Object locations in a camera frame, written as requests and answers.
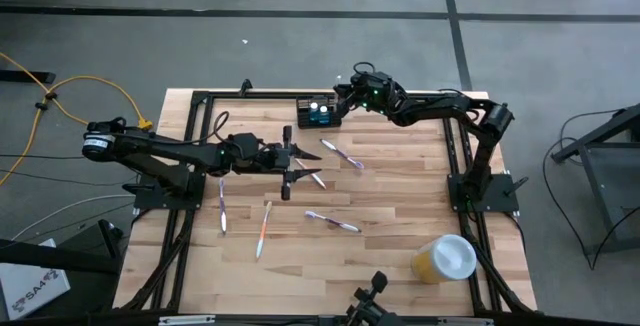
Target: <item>yellow cup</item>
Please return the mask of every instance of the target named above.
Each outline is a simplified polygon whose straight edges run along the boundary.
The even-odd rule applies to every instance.
[[[422,246],[411,258],[411,270],[422,282],[464,280],[476,269],[476,253],[469,241],[444,235]]]

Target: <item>white lid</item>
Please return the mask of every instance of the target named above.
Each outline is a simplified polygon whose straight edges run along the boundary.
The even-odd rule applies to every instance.
[[[442,276],[463,280],[476,269],[476,252],[469,241],[458,235],[444,235],[431,247],[431,260]]]

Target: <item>yellow extension cord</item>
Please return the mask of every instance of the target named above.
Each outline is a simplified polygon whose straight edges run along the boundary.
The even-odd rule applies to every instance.
[[[149,130],[151,129],[151,127],[153,127],[153,124],[151,123],[151,121],[145,119],[144,117],[142,117],[142,114],[140,113],[140,109],[138,108],[138,105],[136,105],[136,102],[133,100],[133,98],[120,86],[116,85],[115,83],[111,82],[111,81],[107,81],[105,79],[102,79],[100,77],[95,77],[95,76],[75,76],[75,77],[71,77],[68,78],[66,80],[60,81],[57,84],[53,85],[50,89],[47,89],[40,81],[38,81],[38,79],[33,76],[31,74],[31,72],[29,72],[29,70],[27,70],[26,68],[24,68],[22,65],[20,65],[19,63],[17,63],[16,61],[14,61],[11,57],[7,56],[6,54],[0,52],[0,57],[4,58],[5,60],[9,61],[10,63],[12,63],[14,66],[16,66],[17,68],[19,68],[20,70],[22,70],[24,73],[26,73],[29,77],[31,77],[33,79],[33,81],[38,84],[38,86],[40,86],[40,88],[42,88],[42,90],[45,92],[45,94],[48,94],[50,92],[55,91],[58,87],[67,84],[71,81],[75,81],[75,80],[95,80],[95,81],[100,81],[102,83],[105,83],[109,86],[114,87],[115,89],[117,89],[118,91],[120,91],[131,103],[131,106],[133,106],[133,109],[136,111],[136,114],[138,115],[138,127],[140,127],[141,129],[144,130]],[[64,107],[62,107],[62,105],[60,104],[60,102],[58,102],[58,100],[56,99],[52,99],[51,101],[53,101],[53,103],[60,109],[60,111],[62,111],[62,113],[69,117],[70,119],[79,122],[83,125],[87,125],[88,122],[76,117],[72,114],[70,114],[69,112],[67,112],[67,110],[64,109]],[[49,100],[47,98],[43,98],[42,99],[42,104],[46,105],[47,102],[49,102]],[[24,157],[29,153],[29,150],[31,149],[31,145],[33,144],[33,140],[35,138],[36,135],[36,130],[38,129],[38,123],[40,122],[40,118],[42,117],[42,110],[38,109],[38,111],[36,111],[36,116],[33,119],[33,125],[31,126],[31,134],[29,134],[29,140],[27,141],[27,146],[25,146],[24,151],[22,151],[21,156],[18,158],[18,160],[16,160],[16,162],[13,164],[13,166],[11,166],[11,169],[9,170],[9,172],[4,175],[4,177],[0,180],[0,186],[2,186],[7,179],[9,178],[9,176],[11,176],[11,174],[13,173],[13,171],[15,171],[16,168],[18,168],[18,166],[22,163],[22,160],[24,160]]]

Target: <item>wooden tabletop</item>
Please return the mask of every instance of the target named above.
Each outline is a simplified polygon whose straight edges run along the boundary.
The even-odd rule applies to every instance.
[[[183,138],[192,91],[167,90],[159,134]],[[487,97],[484,92],[468,94]],[[347,115],[340,128],[298,130],[295,100],[216,100],[213,117],[225,110],[231,117],[222,135],[253,132],[276,142],[281,140],[282,127],[293,125],[294,142],[323,158],[306,163],[323,169],[318,175],[327,190],[307,177],[294,184],[291,200],[285,202],[280,200],[281,177],[229,174],[225,176],[228,231],[223,236],[218,180],[207,176],[205,200],[191,238],[181,312],[344,314],[355,302],[355,290],[370,287],[371,277],[380,270],[389,285],[376,301],[389,311],[472,314],[467,281],[421,284],[409,265],[420,246],[460,232],[448,201],[445,178],[450,170],[440,120],[400,128],[358,109]],[[201,119],[202,112],[195,127],[198,132]],[[366,169],[358,171],[338,158],[320,144],[320,138],[364,163]],[[463,160],[459,163],[464,170]],[[494,172],[504,169],[499,149],[492,167]],[[268,201],[273,209],[262,257],[256,261]],[[306,210],[356,225],[362,234],[305,218]],[[167,215],[164,210],[151,211],[135,224],[114,306],[129,301],[158,263]],[[517,228],[503,214],[487,213],[486,223],[496,267],[521,300],[535,308]],[[482,272],[478,276],[483,300],[489,305],[486,279]],[[173,269],[168,277],[172,279]]]

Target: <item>gray floor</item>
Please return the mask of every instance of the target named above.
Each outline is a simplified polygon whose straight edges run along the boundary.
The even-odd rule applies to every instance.
[[[446,11],[444,0],[3,0],[32,4],[90,4],[267,10]],[[457,0],[460,12],[640,13],[636,0]],[[607,254],[590,271],[578,243],[544,189],[541,161],[562,122],[588,111],[638,102],[640,24],[462,23],[473,87],[509,102],[516,115],[502,142],[518,191],[528,261],[540,310],[552,315],[640,323],[640,251]],[[459,88],[447,21],[127,18],[0,15],[0,51],[33,70],[63,79],[94,74],[124,86],[156,121],[168,87],[328,88],[360,60],[374,62],[408,89]],[[125,116],[130,106],[114,90],[91,82],[61,89],[69,111],[90,120]],[[3,153],[19,153],[32,122],[33,85],[0,87]],[[606,120],[576,121],[580,135]],[[79,153],[83,129],[58,111],[41,123],[33,154]],[[11,160],[0,159],[8,168]],[[19,171],[92,182],[131,177],[118,165],[29,159]],[[550,182],[589,243],[605,234],[582,169],[549,165]],[[118,186],[88,187],[13,176],[0,187],[0,237],[73,201],[120,194]],[[127,203],[93,203],[41,225],[55,228]],[[128,232],[130,210],[108,219]],[[77,226],[54,233],[58,242]]]

